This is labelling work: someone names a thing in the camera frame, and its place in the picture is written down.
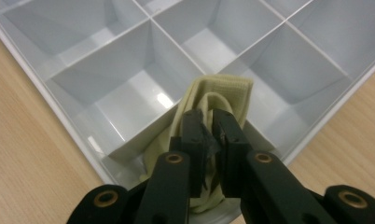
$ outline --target cloth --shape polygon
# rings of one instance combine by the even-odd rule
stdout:
[[[212,112],[215,108],[232,113],[240,126],[243,127],[252,86],[253,80],[246,77],[207,75],[196,78],[179,103],[171,126],[161,132],[145,150],[144,163],[147,175],[141,176],[141,180],[145,180],[152,175],[158,156],[169,149],[170,138],[180,136],[182,115],[186,111],[201,109],[202,121],[209,131],[211,131]],[[205,181],[207,184],[210,183],[211,187],[203,189],[199,199],[190,200],[190,211],[200,213],[222,202],[224,196],[214,177],[215,161],[210,160]]]

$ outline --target bolt hole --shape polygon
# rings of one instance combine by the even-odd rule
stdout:
[[[166,224],[168,222],[168,218],[163,213],[157,213],[152,217],[153,224]]]
[[[271,162],[272,161],[272,157],[267,155],[267,154],[264,154],[264,153],[257,153],[255,155],[255,159],[257,161],[260,161],[260,162]]]
[[[366,208],[368,203],[361,196],[350,192],[349,190],[343,190],[339,193],[339,198],[346,204],[354,208]]]
[[[118,199],[118,193],[114,190],[103,191],[94,198],[94,205],[97,207],[107,207],[112,205]]]
[[[311,214],[307,214],[307,213],[303,214],[303,216],[301,217],[301,220],[307,224],[319,224],[320,223],[317,217]]]
[[[183,158],[180,155],[177,154],[171,154],[168,155],[165,160],[169,163],[179,163],[183,160]]]

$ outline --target beige fabric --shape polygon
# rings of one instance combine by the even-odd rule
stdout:
[[[168,151],[171,136],[180,136],[180,124],[182,115],[190,109],[201,109],[203,122],[211,131],[213,109],[229,111],[237,119],[241,127],[245,123],[246,113],[249,106],[249,97],[253,86],[252,79],[236,77],[231,75],[208,75],[198,77],[190,85],[178,105],[172,125],[166,128],[149,145],[144,153],[144,162],[147,175],[142,180],[152,175],[157,157]],[[206,183],[211,186],[215,175],[214,162],[209,162],[207,167]],[[203,190],[200,199],[190,201],[191,211],[200,213],[217,206],[223,199],[219,185]]]

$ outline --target wood grain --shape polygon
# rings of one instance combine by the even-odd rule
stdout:
[[[291,163],[309,189],[375,197],[375,75]],[[102,182],[0,42],[0,223],[65,223]],[[234,223],[243,223],[239,217]]]

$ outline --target compartment organizer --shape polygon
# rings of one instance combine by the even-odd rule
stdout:
[[[245,134],[291,162],[375,70],[375,0],[0,0],[0,37],[104,182],[130,189],[208,74],[254,80]]]

